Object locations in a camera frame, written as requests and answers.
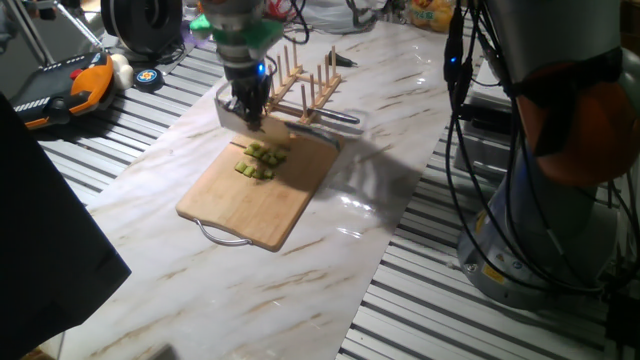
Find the sticker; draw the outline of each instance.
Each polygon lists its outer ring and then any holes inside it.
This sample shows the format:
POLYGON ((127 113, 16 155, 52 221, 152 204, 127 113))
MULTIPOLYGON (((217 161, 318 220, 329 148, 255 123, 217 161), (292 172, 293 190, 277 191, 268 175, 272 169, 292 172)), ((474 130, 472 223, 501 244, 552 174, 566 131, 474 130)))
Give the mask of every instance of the sticker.
POLYGON ((487 275, 490 279, 494 280, 498 284, 504 284, 504 276, 498 274, 491 266, 484 264, 482 267, 482 273, 487 275))
POLYGON ((140 82, 147 83, 147 82, 152 82, 157 77, 158 77, 158 73, 155 70, 144 70, 138 74, 137 79, 140 82))

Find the table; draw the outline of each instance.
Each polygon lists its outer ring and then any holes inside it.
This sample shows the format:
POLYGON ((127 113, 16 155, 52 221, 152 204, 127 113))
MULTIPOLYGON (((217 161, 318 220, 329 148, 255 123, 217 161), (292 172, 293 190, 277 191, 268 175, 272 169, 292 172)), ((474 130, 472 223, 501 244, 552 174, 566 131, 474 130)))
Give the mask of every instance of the table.
POLYGON ((334 358, 449 117, 445 40, 378 23, 299 48, 306 68, 332 44, 359 63, 327 107, 366 128, 275 254, 217 246, 175 212, 233 137, 218 123, 217 83, 90 204, 133 273, 67 332, 62 359, 140 359, 163 344, 181 359, 334 358))

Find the cutting board handle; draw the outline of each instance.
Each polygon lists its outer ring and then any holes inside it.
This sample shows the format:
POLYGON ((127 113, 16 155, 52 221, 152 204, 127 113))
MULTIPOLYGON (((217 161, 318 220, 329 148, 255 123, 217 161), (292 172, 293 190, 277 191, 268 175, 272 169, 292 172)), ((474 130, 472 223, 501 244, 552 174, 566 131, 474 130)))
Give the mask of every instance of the cutting board handle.
POLYGON ((218 245, 222 245, 222 246, 244 246, 244 245, 253 245, 253 242, 249 239, 238 239, 238 240, 224 240, 224 239, 220 239, 218 237, 215 237, 211 234, 209 234, 207 232, 207 230, 204 228, 204 226, 202 225, 202 223, 200 222, 200 220, 198 219, 193 219, 193 221, 198 224, 198 226, 200 226, 200 230, 202 230, 202 234, 204 234, 204 236, 213 241, 214 243, 218 244, 218 245))

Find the yellow package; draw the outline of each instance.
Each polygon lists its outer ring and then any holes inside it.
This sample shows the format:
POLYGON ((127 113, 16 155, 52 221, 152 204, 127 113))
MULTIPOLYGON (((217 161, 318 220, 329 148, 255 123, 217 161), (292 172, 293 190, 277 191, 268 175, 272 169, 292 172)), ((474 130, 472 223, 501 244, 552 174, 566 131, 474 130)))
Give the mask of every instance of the yellow package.
POLYGON ((449 0, 411 0, 409 13, 411 23, 419 28, 448 32, 453 5, 449 0))

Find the wooden peg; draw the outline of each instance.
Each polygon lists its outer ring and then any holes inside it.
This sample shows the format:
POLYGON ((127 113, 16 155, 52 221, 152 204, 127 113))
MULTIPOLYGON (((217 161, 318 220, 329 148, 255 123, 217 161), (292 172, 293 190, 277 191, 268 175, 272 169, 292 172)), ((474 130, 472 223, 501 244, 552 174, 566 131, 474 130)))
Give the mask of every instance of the wooden peg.
POLYGON ((325 78, 324 78, 324 83, 325 83, 325 90, 329 90, 329 55, 325 55, 324 56, 324 74, 325 74, 325 78))
POLYGON ((318 94, 322 96, 322 66, 318 65, 318 94))
MULTIPOLYGON (((273 74, 273 66, 269 65, 269 74, 273 74)), ((276 96, 276 86, 273 84, 273 77, 271 78, 271 96, 276 96)))
POLYGON ((280 86, 282 86, 282 61, 280 61, 280 55, 278 55, 278 79, 280 79, 280 86))
POLYGON ((293 43, 293 67, 298 67, 298 49, 296 43, 293 43))
POLYGON ((302 117, 307 117, 307 94, 304 90, 304 84, 300 84, 300 89, 302 91, 302 117))
POLYGON ((333 70, 332 78, 334 78, 336 76, 336 46, 335 45, 331 46, 331 67, 333 70))
POLYGON ((287 67, 287 76, 291 76, 291 68, 289 67, 289 49, 284 46, 284 64, 287 67))
POLYGON ((313 83, 313 74, 309 74, 309 82, 311 83, 311 106, 316 106, 316 84, 313 83))

